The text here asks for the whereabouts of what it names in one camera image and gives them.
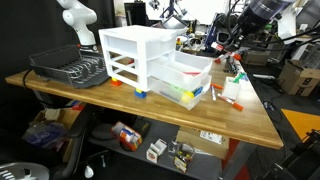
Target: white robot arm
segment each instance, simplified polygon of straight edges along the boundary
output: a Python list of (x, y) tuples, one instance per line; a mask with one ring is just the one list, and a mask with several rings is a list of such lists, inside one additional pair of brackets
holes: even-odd
[(57, 0), (66, 10), (63, 11), (63, 20), (77, 33), (81, 49), (97, 51), (94, 35), (88, 30), (87, 25), (97, 21), (96, 13), (77, 0)]

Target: dish rack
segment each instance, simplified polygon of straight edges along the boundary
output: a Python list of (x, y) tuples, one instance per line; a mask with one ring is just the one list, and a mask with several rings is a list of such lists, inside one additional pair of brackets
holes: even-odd
[(75, 45), (34, 54), (29, 59), (39, 77), (74, 88), (88, 88), (109, 79), (103, 54), (81, 51)]

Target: lower shelf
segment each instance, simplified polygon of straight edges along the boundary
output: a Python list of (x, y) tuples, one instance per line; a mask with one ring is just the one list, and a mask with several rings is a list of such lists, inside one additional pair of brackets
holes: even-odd
[[(162, 139), (167, 143), (171, 142), (172, 138), (176, 136), (179, 127), (157, 120), (147, 118), (145, 118), (144, 120), (151, 122), (152, 125), (148, 134), (143, 139), (143, 143), (135, 152), (128, 152), (123, 150), (120, 147), (118, 140), (104, 141), (91, 138), (90, 142), (96, 145), (101, 145), (107, 149), (124, 154), (126, 156), (155, 164), (146, 159), (146, 151), (149, 149), (150, 143), (155, 143), (158, 139)], [(173, 158), (169, 156), (167, 149), (158, 158), (158, 163), (155, 165), (182, 173), (174, 166)], [(195, 154), (192, 162), (188, 167), (187, 172), (182, 174), (201, 180), (216, 180), (221, 174), (221, 160), (214, 156)]]

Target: table top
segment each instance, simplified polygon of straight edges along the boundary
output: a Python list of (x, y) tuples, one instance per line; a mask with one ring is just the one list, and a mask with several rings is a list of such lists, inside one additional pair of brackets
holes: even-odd
[[(223, 64), (213, 64), (210, 74), (212, 83), (223, 85), (225, 77)], [(7, 83), (22, 86), (21, 72), (6, 78)], [(283, 142), (266, 113), (250, 81), (242, 82), (236, 102), (244, 106), (238, 111), (221, 99), (212, 100), (207, 92), (202, 101), (193, 109), (186, 108), (160, 96), (148, 92), (144, 99), (134, 95), (135, 88), (127, 84), (113, 86), (108, 80), (99, 86), (75, 89), (55, 81), (44, 81), (33, 71), (26, 77), (27, 88), (76, 99), (98, 106), (116, 109), (159, 121), (209, 131), (230, 138), (280, 149)]]

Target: plastic drawer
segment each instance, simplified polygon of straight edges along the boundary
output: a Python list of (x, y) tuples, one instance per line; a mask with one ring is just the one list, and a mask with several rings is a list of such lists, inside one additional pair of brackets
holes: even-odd
[(193, 91), (208, 76), (211, 66), (212, 59), (176, 51), (174, 60), (163, 56), (149, 61), (147, 69), (148, 76)]
[(200, 102), (201, 97), (210, 88), (211, 76), (206, 76), (201, 81), (200, 86), (203, 87), (203, 90), (194, 98), (188, 98), (188, 96), (186, 96), (186, 94), (183, 91), (177, 90), (176, 88), (172, 87), (172, 85), (156, 78), (149, 77), (148, 83), (150, 84), (151, 91), (154, 91), (155, 93), (164, 96), (165, 98), (187, 108), (188, 110), (191, 110)]
[(150, 60), (175, 49), (177, 31), (135, 25), (102, 29), (99, 36), (103, 53)]

